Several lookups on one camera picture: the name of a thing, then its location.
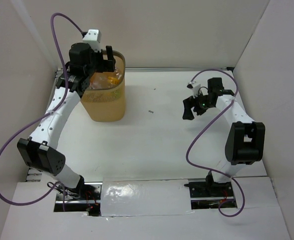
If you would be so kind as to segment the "clear bottle orange cap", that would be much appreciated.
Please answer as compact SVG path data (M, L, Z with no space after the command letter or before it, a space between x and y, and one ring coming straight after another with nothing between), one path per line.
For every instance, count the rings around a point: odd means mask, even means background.
M111 88L111 87L115 87L117 85L120 84L121 82L121 77L122 77L122 71L120 71L119 69L115 69L114 72L105 72L104 73L106 78L107 78L107 87Z

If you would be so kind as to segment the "green plastic bottle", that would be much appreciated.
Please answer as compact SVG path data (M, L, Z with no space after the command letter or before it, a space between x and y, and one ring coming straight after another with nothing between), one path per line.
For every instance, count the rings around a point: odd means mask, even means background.
M112 92L112 97L115 101L119 99L121 96L122 96L122 91L119 89Z

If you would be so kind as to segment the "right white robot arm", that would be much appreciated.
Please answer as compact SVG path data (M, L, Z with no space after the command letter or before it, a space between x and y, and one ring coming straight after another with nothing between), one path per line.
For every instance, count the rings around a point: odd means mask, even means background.
M207 81L207 94L203 94L201 84L195 81L188 83L193 95L183 100L184 113L182 119L193 120L210 108L217 108L230 126L225 144L225 158L218 162L215 169L226 175L211 171L211 180L205 183L205 191L216 196L222 190L222 184L229 182L238 171L246 165L252 165L263 157L265 125L256 122L247 115L236 101L236 94L225 89L220 77Z

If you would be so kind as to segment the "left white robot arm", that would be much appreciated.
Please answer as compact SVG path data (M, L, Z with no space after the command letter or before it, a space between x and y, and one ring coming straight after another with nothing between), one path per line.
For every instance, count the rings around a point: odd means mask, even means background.
M111 46L94 51L87 43L75 43L69 50L69 62L58 78L52 101L36 129L27 139L20 138L17 148L25 164L60 182L75 200L85 195L84 178L66 163L57 150L62 130L95 73L113 72L115 58Z

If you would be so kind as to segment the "yellow mesh waste bin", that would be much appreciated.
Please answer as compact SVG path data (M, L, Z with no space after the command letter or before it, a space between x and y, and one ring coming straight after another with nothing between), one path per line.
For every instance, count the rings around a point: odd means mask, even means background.
M107 60L106 50L102 51L104 61ZM113 51L115 58L115 69L122 71L119 85L105 89L91 89L90 79L93 75L101 75L105 72L95 72L92 74L70 74L68 72L68 89L71 93L76 93L78 101L84 106L90 118L96 122L114 122L122 119L125 113L125 80L124 80L124 58L119 53ZM122 91L122 96L114 100L112 92Z

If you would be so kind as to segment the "aluminium frame rail back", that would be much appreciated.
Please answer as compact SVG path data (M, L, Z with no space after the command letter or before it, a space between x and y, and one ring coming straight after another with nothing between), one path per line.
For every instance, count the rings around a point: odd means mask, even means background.
M127 67L127 72L200 72L207 67Z

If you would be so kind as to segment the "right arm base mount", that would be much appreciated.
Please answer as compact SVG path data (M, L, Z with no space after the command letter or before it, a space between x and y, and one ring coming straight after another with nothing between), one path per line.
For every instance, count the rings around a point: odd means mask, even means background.
M231 182L214 182L211 173L205 179L188 181L184 187L189 190L192 210L217 209L220 204L221 208L237 207Z

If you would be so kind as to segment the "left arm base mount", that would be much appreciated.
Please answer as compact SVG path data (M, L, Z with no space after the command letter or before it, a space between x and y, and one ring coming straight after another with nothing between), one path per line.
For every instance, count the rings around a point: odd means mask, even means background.
M102 182L86 182L84 191L74 193L58 185L53 211L56 213L83 212L91 217L101 216Z

